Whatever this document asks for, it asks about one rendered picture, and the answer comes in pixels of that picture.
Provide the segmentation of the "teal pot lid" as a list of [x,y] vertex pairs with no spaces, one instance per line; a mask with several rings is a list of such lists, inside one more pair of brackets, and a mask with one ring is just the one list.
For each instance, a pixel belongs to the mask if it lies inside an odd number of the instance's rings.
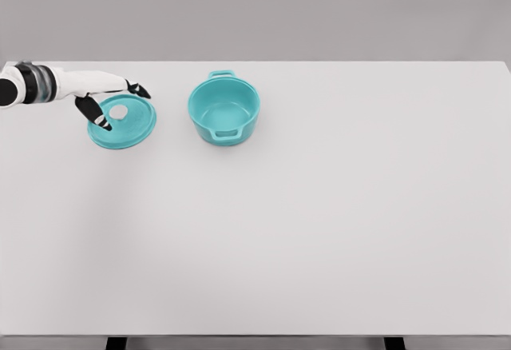
[[[111,110],[118,105],[127,109],[122,119],[110,115]],[[156,124],[156,110],[153,105],[147,99],[136,95],[118,94],[101,101],[99,106],[113,129],[107,131],[89,122],[87,132],[94,143],[106,149],[135,146],[150,135]]]

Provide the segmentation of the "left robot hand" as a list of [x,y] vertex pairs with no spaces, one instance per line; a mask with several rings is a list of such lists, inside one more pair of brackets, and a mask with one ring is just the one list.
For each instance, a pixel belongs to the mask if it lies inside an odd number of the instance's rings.
[[74,96],[74,104],[81,114],[88,121],[106,131],[111,131],[113,128],[93,95],[126,91],[138,97],[151,98],[149,92],[138,82],[131,82],[126,78],[104,71],[71,71],[66,74],[66,77],[66,85],[62,82],[62,92]]

